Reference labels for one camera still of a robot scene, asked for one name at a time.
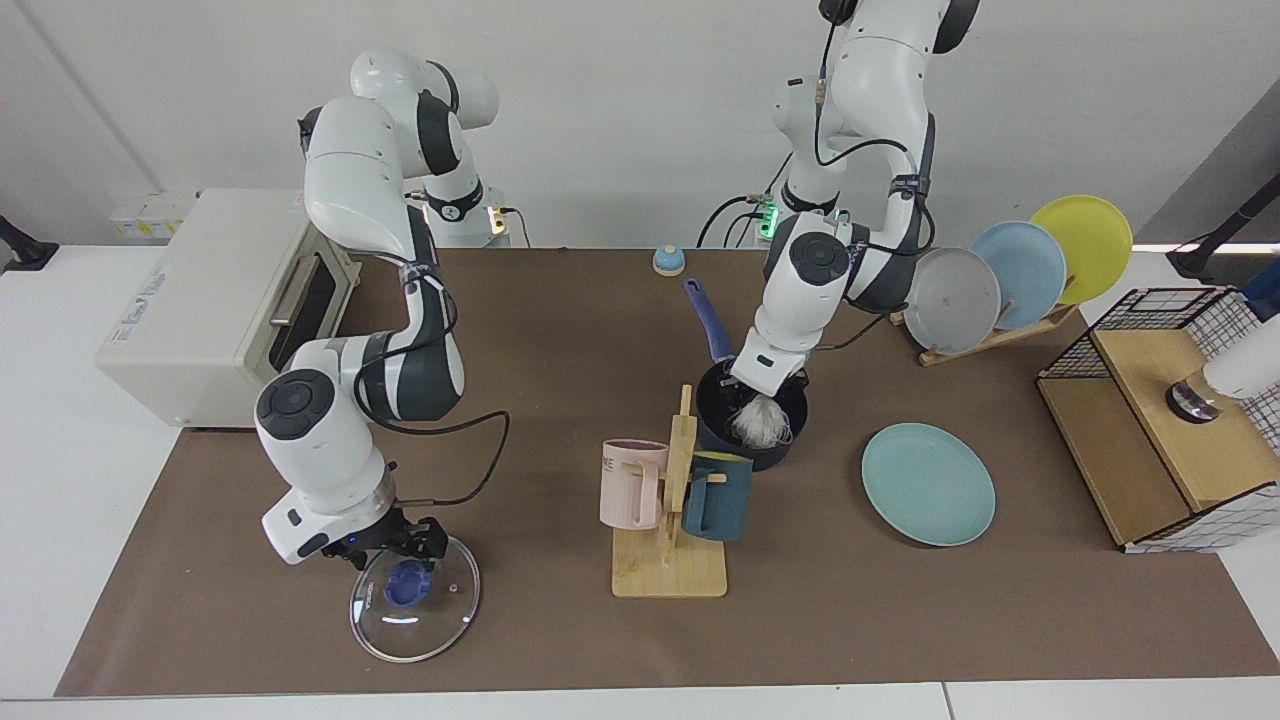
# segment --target dark teal mug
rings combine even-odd
[[[710,482],[716,474],[724,475],[726,482]],[[704,539],[740,541],[750,496],[751,460],[727,452],[698,451],[681,525],[686,533]]]

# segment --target brown table mat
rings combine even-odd
[[[690,254],[736,341],[760,299],[756,252]],[[596,520],[599,445],[664,439],[681,383],[709,365],[680,279],[645,251],[445,251],[466,397],[451,420],[515,416],[499,471],[439,509],[475,552],[474,626],[413,665],[369,656],[347,626],[355,571],[289,568],[261,514],[285,491],[251,433],[184,432],[58,688],[60,696],[421,692],[1276,674],[1213,555],[1126,557],[1110,542],[1033,378],[1082,331],[923,369],[877,327],[809,365],[812,415],[756,475],[721,600],[616,600]],[[389,266],[370,263],[344,334],[397,328]],[[867,318],[841,310],[827,340]],[[996,483],[991,529],[927,548],[867,501],[867,441],[899,421],[946,428]],[[443,438],[374,429],[402,496],[454,496],[497,428]]]

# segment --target pink mug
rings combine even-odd
[[[600,470],[600,521],[622,530],[650,530],[662,519],[658,474],[667,468],[667,446],[648,439],[604,441]]]

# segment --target teal plate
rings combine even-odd
[[[863,487],[886,523],[927,544],[972,542],[996,516],[987,466],[933,425],[901,423],[876,433],[863,452]]]

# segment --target black cable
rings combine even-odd
[[[721,243],[721,247],[728,247],[728,236],[733,234],[733,225],[736,225],[739,220],[753,220],[753,219],[759,219],[759,218],[763,218],[763,217],[764,215],[762,215],[759,213],[751,211],[751,213],[742,213],[741,215],[733,218],[733,220],[728,224],[728,229],[724,231],[724,242]],[[746,227],[742,228],[742,237],[746,237],[746,231],[749,231],[749,229],[751,229],[751,223],[750,222],[748,222]],[[741,245],[742,240],[739,238],[737,242],[739,242],[739,245]]]
[[[887,145],[890,147],[897,147],[899,150],[901,150],[906,155],[908,161],[914,165],[914,161],[911,160],[911,154],[910,151],[908,151],[906,146],[896,140],[888,140],[887,137],[864,140],[863,142],[859,142],[852,147],[842,150],[829,160],[822,159],[822,152],[819,152],[818,150],[818,128],[822,127],[822,108],[823,105],[827,104],[827,58],[831,54],[831,41],[835,36],[836,36],[836,23],[831,23],[831,29],[827,32],[827,44],[822,49],[822,65],[818,67],[818,83],[820,85],[820,88],[818,90],[818,100],[814,102],[814,111],[813,111],[813,159],[817,160],[819,167],[826,168],[829,165],[835,165],[836,163],[844,160],[845,158],[849,158],[854,152],[863,150],[864,147],[873,147],[876,145]]]
[[[374,258],[381,258],[383,260],[387,260],[399,266],[410,264],[408,260],[401,258],[399,255],[394,255],[392,252],[383,252],[380,250],[353,250],[352,252],[358,252],[360,255],[372,255]]]
[[[420,291],[421,292],[426,292],[426,290],[428,290],[429,286],[426,284],[425,278],[417,278],[416,282],[419,283],[419,287],[421,288]],[[467,428],[472,428],[475,425],[479,425],[480,423],[485,423],[485,421],[492,420],[494,418],[502,418],[503,419],[502,439],[498,441],[498,450],[494,452],[493,460],[489,461],[489,469],[485,470],[484,477],[480,478],[480,482],[476,483],[476,487],[472,488],[471,492],[468,492],[467,495],[465,495],[462,497],[452,498],[452,500],[413,498],[413,500],[398,501],[398,505],[401,505],[403,507],[413,507],[413,506],[422,506],[422,505],[426,505],[426,506],[461,505],[461,503],[463,503],[463,502],[474,498],[476,495],[480,493],[481,489],[484,489],[484,486],[489,482],[489,478],[493,477],[493,471],[498,468],[498,461],[502,460],[502,451],[507,446],[507,436],[511,432],[511,413],[508,413],[506,410],[494,410],[493,413],[488,413],[485,415],[480,415],[479,418],[472,418],[470,420],[458,423],[456,425],[448,425],[448,427],[443,427],[443,428],[410,428],[410,427],[406,427],[406,425],[398,425],[396,423],[392,423],[390,420],[387,420],[384,418],[379,418],[378,415],[374,414],[372,410],[370,410],[369,402],[365,400],[365,391],[366,391],[365,389],[365,373],[370,368],[372,368],[374,365],[376,365],[379,363],[384,363],[385,360],[388,360],[390,357],[396,357],[398,355],[404,355],[404,354],[408,354],[408,352],[413,352],[415,350],[421,350],[421,348],[428,347],[430,345],[435,345],[438,342],[443,342],[444,338],[448,337],[448,334],[451,332],[453,332],[453,328],[457,327],[457,324],[458,324],[458,307],[457,307],[457,304],[453,301],[453,296],[449,295],[449,292],[447,290],[440,288],[440,292],[444,296],[445,315],[448,316],[448,322],[445,323],[444,328],[439,333],[435,333],[435,334],[433,334],[433,336],[430,336],[430,337],[428,337],[425,340],[421,340],[419,342],[413,342],[413,343],[406,345],[404,347],[398,347],[396,350],[384,350],[384,351],[379,352],[378,355],[375,355],[374,357],[371,357],[367,361],[365,361],[360,366],[360,369],[356,370],[356,377],[352,379],[352,386],[353,386],[355,391],[351,395],[356,400],[356,405],[360,407],[361,413],[364,413],[366,418],[369,418],[370,420],[372,420],[374,423],[376,423],[379,427],[387,428],[388,430],[392,430],[392,432],[396,432],[396,433],[402,433],[402,434],[407,434],[407,436],[445,436],[445,434],[451,434],[451,433],[465,430]]]
[[[773,173],[773,179],[769,181],[769,187],[764,188],[764,193],[765,195],[769,195],[771,192],[773,192],[774,183],[777,183],[778,178],[782,177],[782,170],[787,169],[787,163],[791,161],[791,158],[794,155],[795,155],[795,152],[787,152],[787,156],[782,159],[782,164],[778,165],[778,172]]]
[[[525,214],[520,211],[520,208],[503,208],[503,210],[513,213],[517,218],[520,218],[520,234],[525,236],[525,247],[531,249],[532,243],[529,242],[529,224],[525,223]]]
[[[716,218],[718,218],[721,213],[728,209],[730,205],[736,205],[739,202],[748,202],[748,201],[749,201],[748,196],[739,195],[737,197],[730,197],[724,202],[721,202],[721,206],[712,213],[712,217],[707,218],[707,224],[703,225],[703,232],[698,233],[698,245],[695,245],[694,247],[703,246],[703,241],[707,240],[707,231],[712,229],[712,223],[716,222]]]
[[[916,247],[915,250],[896,250],[893,247],[886,247],[883,245],[876,245],[874,242],[868,242],[867,247],[870,250],[879,250],[881,252],[888,252],[890,255],[897,255],[899,258],[915,258],[916,255],[923,255],[931,247],[933,247],[933,237],[937,234],[937,225],[933,224],[933,213],[924,205],[924,199],[919,195],[915,196],[915,209],[920,211],[924,217],[924,222],[929,225],[929,238],[924,245]]]
[[[507,436],[511,434],[511,413],[506,410],[494,410],[493,413],[480,415],[479,418],[474,418],[471,420],[467,420],[466,423],[460,423],[457,425],[452,425],[448,428],[434,428],[434,429],[401,428],[398,432],[411,436],[439,436],[457,430],[465,430],[467,428],[479,425],[480,423],[485,423],[494,418],[502,418],[502,438],[498,441],[498,450],[494,451],[493,460],[489,461],[489,468],[484,471],[484,477],[480,478],[480,482],[476,483],[476,487],[471,488],[471,492],[463,495],[462,497],[454,497],[449,500],[438,500],[434,497],[415,497],[412,500],[397,501],[396,505],[399,505],[401,507],[419,507],[419,506],[442,507],[448,505],[462,505],[463,502],[467,502],[475,498],[475,496],[480,495],[480,491],[484,489],[484,486],[488,484],[489,478],[493,477],[493,471],[498,468],[498,461],[502,460],[503,448],[507,447]]]
[[[876,315],[874,320],[867,323],[867,325],[863,329],[860,329],[856,333],[854,333],[854,337],[846,340],[845,342],[841,342],[840,345],[819,345],[814,350],[844,350],[844,348],[849,347],[850,345],[858,342],[864,334],[867,334],[868,332],[870,332],[870,329],[874,328],[877,324],[879,324],[879,322],[883,320],[884,318],[888,318],[888,313],[884,313],[882,315]]]
[[[742,234],[737,236],[737,242],[733,243],[733,250],[742,247],[742,241],[746,240],[746,233],[750,231],[751,231],[751,223],[746,223],[746,227],[742,228]]]

